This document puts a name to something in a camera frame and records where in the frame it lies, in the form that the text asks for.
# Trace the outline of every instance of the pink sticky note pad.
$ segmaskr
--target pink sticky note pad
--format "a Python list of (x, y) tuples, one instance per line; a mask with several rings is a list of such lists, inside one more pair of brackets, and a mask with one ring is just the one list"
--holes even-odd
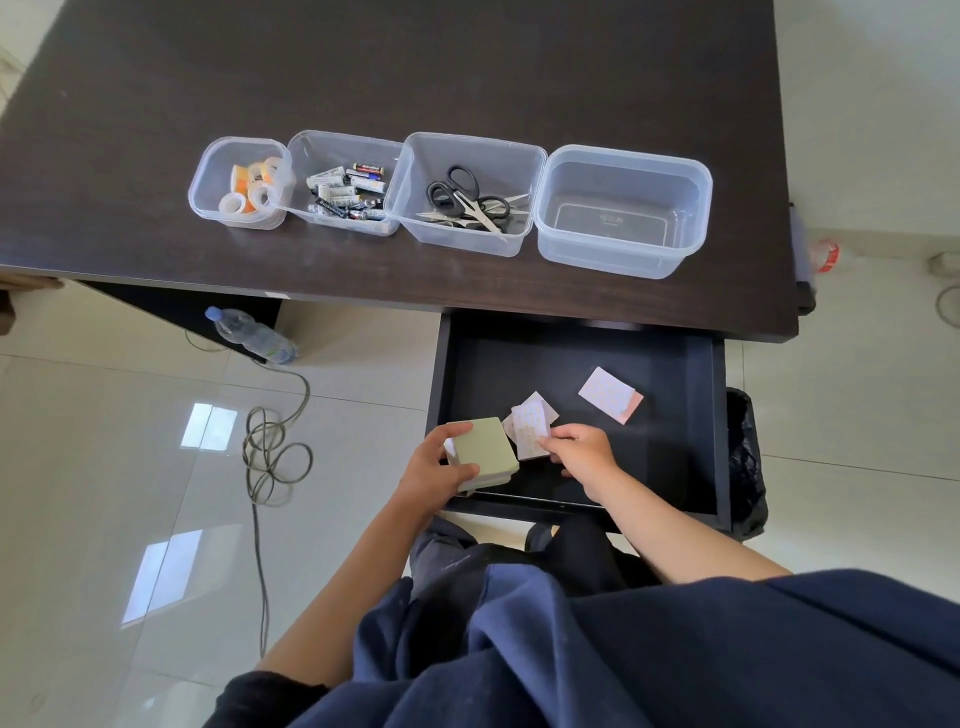
[[(557, 419), (560, 417), (557, 414), (557, 410), (547, 404), (547, 401), (540, 396), (540, 392), (534, 392), (530, 397), (523, 401), (523, 404), (531, 401), (538, 401), (543, 405), (543, 416), (546, 419), (547, 426), (551, 426)], [(514, 433), (514, 413), (511, 412), (503, 419), (503, 431), (507, 433), (507, 437), (510, 438), (511, 442), (516, 445), (516, 434)]]
[(538, 400), (531, 400), (519, 407), (514, 407), (512, 414), (516, 436), (516, 459), (530, 460), (549, 455), (549, 452), (537, 444), (539, 438), (550, 434), (543, 405)]
[(623, 410), (623, 414), (619, 417), (614, 417), (621, 425), (625, 425), (627, 420), (630, 419), (630, 416), (634, 414), (637, 406), (643, 401), (643, 395), (641, 395), (636, 389), (634, 390), (634, 395), (630, 397), (630, 404), (627, 405), (627, 408)]
[(643, 400), (643, 396), (636, 389), (600, 367), (593, 370), (579, 394), (622, 425), (627, 423)]

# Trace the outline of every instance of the clear plastic container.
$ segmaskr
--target clear plastic container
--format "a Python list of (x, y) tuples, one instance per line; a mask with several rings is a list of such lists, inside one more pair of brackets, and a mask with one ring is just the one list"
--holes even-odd
[[(274, 175), (274, 184), (271, 185), (271, 208), (248, 214), (221, 212), (220, 201), (230, 192), (233, 165), (249, 167), (270, 157), (279, 158), (283, 162)], [(200, 157), (200, 164), (187, 192), (187, 200), (193, 211), (206, 220), (216, 220), (231, 228), (272, 230), (287, 216), (284, 206), (289, 205), (294, 190), (290, 166), (290, 152), (278, 141), (224, 136), (210, 144)]]
[[(523, 238), (533, 228), (532, 214), (511, 215), (506, 232), (499, 235), (437, 225), (417, 216), (418, 212), (436, 211), (427, 201), (427, 185), (445, 180), (450, 166), (461, 164), (476, 176), (481, 195), (529, 194), (532, 205), (545, 162), (546, 152), (531, 144), (481, 136), (412, 133), (403, 143), (384, 209), (421, 243), (511, 257), (520, 252)], [(524, 205), (523, 209), (532, 208)]]
[(662, 279), (707, 237), (713, 178), (699, 161), (640, 152), (561, 147), (546, 162), (534, 202), (547, 260)]
[(369, 136), (333, 132), (300, 132), (287, 148), (293, 161), (296, 186), (287, 210), (308, 223), (326, 225), (369, 235), (393, 235), (400, 226), (397, 220), (344, 220), (336, 215), (318, 215), (307, 210), (316, 196), (307, 189), (306, 178), (334, 167), (349, 168), (354, 162), (383, 167), (387, 190), (396, 183), (396, 161), (403, 145), (398, 141), (373, 139)]

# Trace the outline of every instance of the electrical cable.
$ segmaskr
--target electrical cable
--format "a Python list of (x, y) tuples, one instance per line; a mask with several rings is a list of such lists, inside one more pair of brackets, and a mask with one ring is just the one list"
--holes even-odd
[(952, 326), (954, 328), (960, 328), (960, 321), (957, 321), (956, 319), (950, 319), (949, 316), (944, 313), (944, 298), (950, 291), (956, 291), (958, 289), (960, 289), (960, 284), (955, 283), (947, 286), (940, 292), (940, 295), (937, 296), (937, 301), (934, 304), (934, 307), (937, 309), (937, 316), (940, 317), (940, 320), (948, 326)]
[(189, 344), (191, 347), (193, 347), (199, 352), (218, 353), (218, 352), (225, 352), (228, 350), (228, 347), (220, 347), (219, 349), (207, 349), (206, 347), (198, 347), (196, 344), (194, 344), (190, 340), (190, 332), (186, 329), (183, 330), (183, 338), (186, 339), (187, 344)]
[[(256, 560), (256, 573), (260, 579), (260, 659), (267, 653), (267, 643), (270, 637), (270, 597), (267, 594), (267, 579), (263, 572), (263, 556), (260, 553), (260, 514), (259, 506), (278, 507), (281, 503), (271, 503), (277, 483), (292, 490), (292, 486), (306, 478), (313, 469), (313, 450), (305, 443), (289, 443), (283, 445), (287, 436), (287, 427), (297, 421), (310, 402), (310, 382), (306, 377), (296, 372), (283, 369), (274, 369), (266, 364), (255, 362), (257, 366), (268, 372), (295, 376), (303, 382), (303, 399), (297, 410), (284, 420), (270, 420), (265, 407), (256, 406), (247, 413), (247, 435), (243, 440), (243, 463), (246, 467), (247, 497), (253, 514), (253, 557)], [(252, 421), (259, 415), (260, 422), (251, 426)], [(280, 459), (290, 449), (300, 448), (306, 452), (307, 464), (303, 472), (297, 477), (283, 477), (277, 472)]]

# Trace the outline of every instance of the dark wooden desk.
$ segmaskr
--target dark wooden desk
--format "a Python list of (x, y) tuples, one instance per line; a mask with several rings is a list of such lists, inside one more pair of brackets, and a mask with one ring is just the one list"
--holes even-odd
[[(327, 74), (326, 69), (336, 73)], [(703, 249), (665, 280), (308, 226), (235, 231), (186, 189), (227, 135), (416, 130), (692, 157)], [(0, 266), (797, 333), (771, 0), (67, 0), (0, 123)]]

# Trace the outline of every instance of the green sticky note pad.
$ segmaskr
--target green sticky note pad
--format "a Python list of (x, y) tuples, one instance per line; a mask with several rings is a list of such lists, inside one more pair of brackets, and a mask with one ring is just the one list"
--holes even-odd
[(473, 429), (444, 443), (446, 459), (454, 465), (476, 463), (480, 474), (460, 486), (461, 491), (503, 485), (520, 469), (503, 424), (495, 417), (470, 420)]

